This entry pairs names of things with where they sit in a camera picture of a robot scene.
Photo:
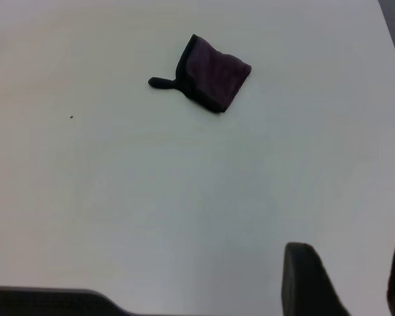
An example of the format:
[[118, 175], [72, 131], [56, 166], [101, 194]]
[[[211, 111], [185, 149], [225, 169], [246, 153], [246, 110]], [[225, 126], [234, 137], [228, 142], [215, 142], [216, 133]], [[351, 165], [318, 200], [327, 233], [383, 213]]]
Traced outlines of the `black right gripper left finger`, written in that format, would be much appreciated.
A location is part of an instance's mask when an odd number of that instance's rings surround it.
[[305, 243], [289, 242], [285, 246], [281, 300], [285, 316], [349, 314], [318, 253]]

